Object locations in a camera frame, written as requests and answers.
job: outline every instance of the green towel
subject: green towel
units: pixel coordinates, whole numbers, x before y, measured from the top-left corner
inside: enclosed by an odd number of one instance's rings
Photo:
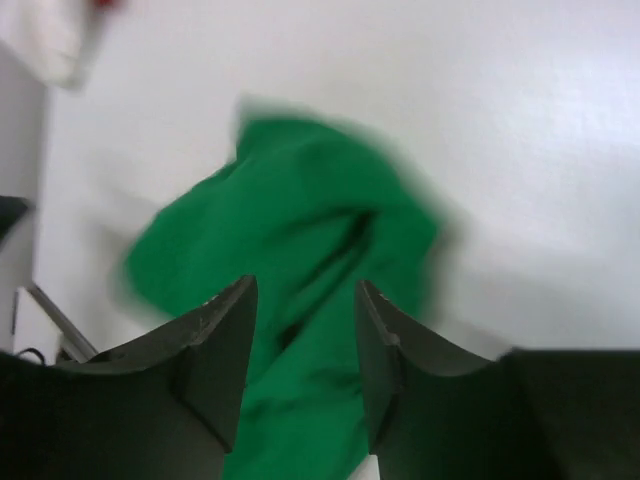
[[[321,122],[264,115],[236,159],[162,210],[125,262],[172,316],[243,274],[259,305],[225,480],[343,480],[367,453],[354,287],[373,281],[418,313],[438,223],[385,154]]]

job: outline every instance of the red object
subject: red object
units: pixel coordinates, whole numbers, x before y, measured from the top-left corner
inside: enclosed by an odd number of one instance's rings
[[[98,7],[113,7],[118,0],[94,0]]]

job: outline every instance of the black cable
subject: black cable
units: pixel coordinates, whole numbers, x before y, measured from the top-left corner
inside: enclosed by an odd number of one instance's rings
[[[36,357],[38,357],[38,360],[40,360],[40,364],[41,365],[46,365],[47,364],[47,360],[44,358],[44,355],[42,355],[42,352],[40,352],[40,350],[38,350],[37,348],[25,348],[24,350],[19,351],[16,356],[17,357],[21,357],[26,353],[30,353],[32,355],[35,355]]]

